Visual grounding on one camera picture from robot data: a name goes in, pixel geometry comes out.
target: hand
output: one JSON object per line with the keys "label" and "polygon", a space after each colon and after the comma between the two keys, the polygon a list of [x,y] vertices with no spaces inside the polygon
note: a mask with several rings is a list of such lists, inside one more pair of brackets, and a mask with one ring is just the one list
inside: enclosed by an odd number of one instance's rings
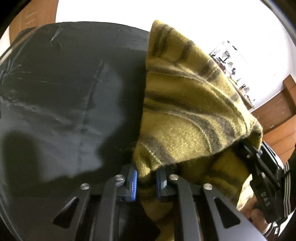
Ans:
{"label": "hand", "polygon": [[255,195],[251,197],[246,205],[241,209],[241,213],[249,219],[252,224],[261,232],[264,233],[269,227],[266,222],[263,212],[257,208],[254,209],[254,205],[257,203],[257,198]]}

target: scratch on surface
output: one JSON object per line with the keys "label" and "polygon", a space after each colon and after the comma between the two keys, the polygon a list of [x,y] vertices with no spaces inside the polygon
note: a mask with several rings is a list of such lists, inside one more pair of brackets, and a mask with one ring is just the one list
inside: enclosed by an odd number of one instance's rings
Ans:
{"label": "scratch on surface", "polygon": [[88,111],[90,109],[90,106],[91,106],[91,99],[94,95],[94,91],[96,89],[96,85],[98,84],[98,76],[100,74],[100,72],[103,70],[104,68],[104,61],[102,60],[100,62],[100,65],[98,67],[98,71],[94,74],[94,82],[92,83],[92,86],[88,92],[88,95],[87,95],[87,100],[86,100],[86,103],[85,103],[85,111],[84,111],[84,116],[83,116],[83,120],[82,120],[82,125],[81,125],[81,128],[80,128],[80,135],[81,135],[81,138],[80,138],[80,144],[79,144],[79,150],[78,150],[78,156],[77,156],[77,171],[80,171],[81,169],[81,165],[82,165],[82,145],[83,145],[83,142],[82,142],[82,135],[83,133],[85,133],[89,127],[87,127],[87,115],[88,115]]}
{"label": "scratch on surface", "polygon": [[4,83],[4,78],[2,78],[2,77],[4,77],[4,70],[1,70],[1,72],[0,72],[0,80],[2,79],[1,85],[3,85],[3,83]]}
{"label": "scratch on surface", "polygon": [[62,43],[61,43],[61,41],[60,41],[60,40],[59,40],[59,48],[60,48],[60,51],[62,51],[62,50],[63,50]]}
{"label": "scratch on surface", "polygon": [[97,135],[97,136],[102,135],[102,133],[98,129],[96,129],[95,127],[92,127],[92,126],[88,125],[88,126],[86,126],[86,128],[87,128],[87,131],[89,133],[91,133],[91,134],[94,134],[94,135]]}
{"label": "scratch on surface", "polygon": [[7,74],[10,74],[12,71],[14,71],[15,69],[21,67],[22,65],[21,64],[18,64],[16,67],[10,67],[10,69],[8,70]]}
{"label": "scratch on surface", "polygon": [[2,64],[12,53],[12,50],[16,50],[17,47],[22,44],[22,47],[19,49],[18,53],[16,54],[16,56],[13,58],[12,64],[14,64],[14,61],[16,60],[16,58],[18,57],[18,55],[20,54],[20,52],[22,51],[22,49],[24,48],[24,46],[28,43],[28,41],[30,40],[30,38],[34,35],[34,33],[40,29],[41,27],[35,27],[32,30],[30,30],[28,33],[26,33],[21,39],[19,39],[17,42],[13,42],[10,47],[4,52],[4,54],[0,57],[0,64]]}
{"label": "scratch on surface", "polygon": [[54,33],[54,35],[53,35],[53,37],[52,37],[52,39],[51,39],[50,41],[54,40],[54,39],[59,35],[59,33],[60,33],[62,30],[63,30],[63,28],[62,28],[62,27],[59,27],[59,28],[57,29],[57,31]]}
{"label": "scratch on surface", "polygon": [[49,82],[46,82],[46,81],[39,81],[41,83],[45,83],[45,84],[50,84],[50,85],[62,85],[62,84],[56,84],[56,83],[49,83]]}
{"label": "scratch on surface", "polygon": [[28,25],[28,24],[30,24],[30,23],[32,23],[32,22],[34,22],[34,21],[36,21],[36,19],[35,19],[35,18],[33,18],[33,19],[31,19],[31,20],[27,21],[25,24],[26,24],[26,25]]}
{"label": "scratch on surface", "polygon": [[14,107],[18,107],[18,108],[21,108],[21,109],[29,111],[29,112],[33,112],[33,113],[36,113],[39,115],[47,116],[47,117],[49,117],[49,118],[51,118],[63,125],[72,124],[71,120],[69,120],[63,116],[57,115],[56,113],[54,113],[50,110],[47,110],[45,108],[41,109],[38,106],[28,105],[28,104],[20,102],[20,101],[16,102],[13,100],[5,100],[1,96],[0,96],[0,104],[2,105],[2,107],[3,106],[6,106],[6,107],[14,106]]}
{"label": "scratch on surface", "polygon": [[37,11],[33,11],[33,12],[27,14],[27,15],[25,16],[25,18],[29,18],[29,17],[31,17],[32,15],[36,14],[36,13],[37,13]]}
{"label": "scratch on surface", "polygon": [[6,66],[6,72],[9,72],[9,70],[11,69],[11,58],[8,59],[8,62],[7,62],[7,66]]}

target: white wall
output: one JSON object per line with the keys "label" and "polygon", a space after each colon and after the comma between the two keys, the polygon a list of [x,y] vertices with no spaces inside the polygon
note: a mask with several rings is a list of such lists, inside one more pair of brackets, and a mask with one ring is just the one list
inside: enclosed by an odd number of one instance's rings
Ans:
{"label": "white wall", "polygon": [[59,0],[56,16],[56,22],[111,22],[147,31],[156,19],[206,53],[229,40],[250,66],[248,85],[255,107],[277,94],[292,72],[286,31],[260,0]]}
{"label": "white wall", "polygon": [[288,33],[287,33],[287,39],[289,42],[290,53],[291,53],[291,64],[292,64],[291,76],[294,79],[294,81],[296,81],[296,46],[294,45]]}
{"label": "white wall", "polygon": [[6,49],[8,49],[9,46],[10,46],[10,41],[9,41],[9,27],[8,27],[0,39],[0,56],[6,51]]}

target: striped sleeve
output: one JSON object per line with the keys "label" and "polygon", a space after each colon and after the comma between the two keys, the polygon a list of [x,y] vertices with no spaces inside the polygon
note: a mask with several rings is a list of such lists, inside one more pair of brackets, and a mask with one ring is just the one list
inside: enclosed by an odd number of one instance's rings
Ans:
{"label": "striped sleeve", "polygon": [[296,162],[294,158],[290,158],[289,161],[284,165],[284,214],[288,217],[296,207],[296,169],[292,168]]}

